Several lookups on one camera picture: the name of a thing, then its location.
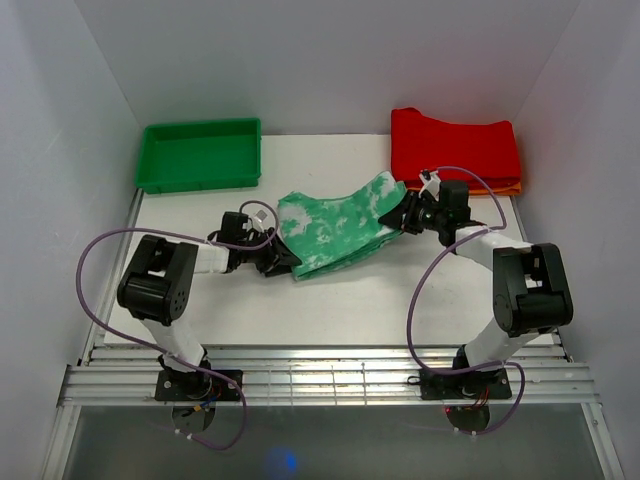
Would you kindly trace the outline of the green white tie-dye trousers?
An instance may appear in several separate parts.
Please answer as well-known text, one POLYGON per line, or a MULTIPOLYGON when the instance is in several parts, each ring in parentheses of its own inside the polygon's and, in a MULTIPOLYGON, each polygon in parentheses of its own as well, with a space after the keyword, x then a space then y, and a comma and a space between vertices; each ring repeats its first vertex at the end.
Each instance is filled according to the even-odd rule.
POLYGON ((285 245, 301 260, 297 281, 310 280, 358 263, 400 235, 379 223, 407 189, 384 171, 354 193, 318 199, 294 191, 278 201, 285 245))

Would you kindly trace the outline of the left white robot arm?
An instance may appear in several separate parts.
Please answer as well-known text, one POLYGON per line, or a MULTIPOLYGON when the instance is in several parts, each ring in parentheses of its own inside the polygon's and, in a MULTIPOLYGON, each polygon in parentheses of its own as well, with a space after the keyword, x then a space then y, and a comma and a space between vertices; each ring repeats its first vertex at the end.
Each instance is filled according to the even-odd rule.
POLYGON ((302 261, 284 244, 265 214, 227 212, 221 228, 198 246, 157 235, 141 238, 117 289, 117 302, 139 320, 162 349, 159 363, 181 394, 201 399, 212 390, 205 348, 182 318, 193 277, 229 274, 252 264, 265 277, 288 274, 302 261))

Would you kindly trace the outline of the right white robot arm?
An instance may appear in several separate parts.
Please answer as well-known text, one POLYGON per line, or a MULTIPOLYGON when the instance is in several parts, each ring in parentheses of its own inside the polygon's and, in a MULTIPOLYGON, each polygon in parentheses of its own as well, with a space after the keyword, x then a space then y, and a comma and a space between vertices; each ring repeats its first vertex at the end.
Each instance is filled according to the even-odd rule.
POLYGON ((448 369, 422 364, 419 384, 439 396, 489 392, 505 381, 512 356, 530 341, 569 324, 574 309, 559 248, 519 242, 471 217, 469 187, 460 180, 429 181, 409 191, 380 224, 417 235, 437 234, 446 254, 470 259, 492 274, 492 318, 459 348, 448 369))

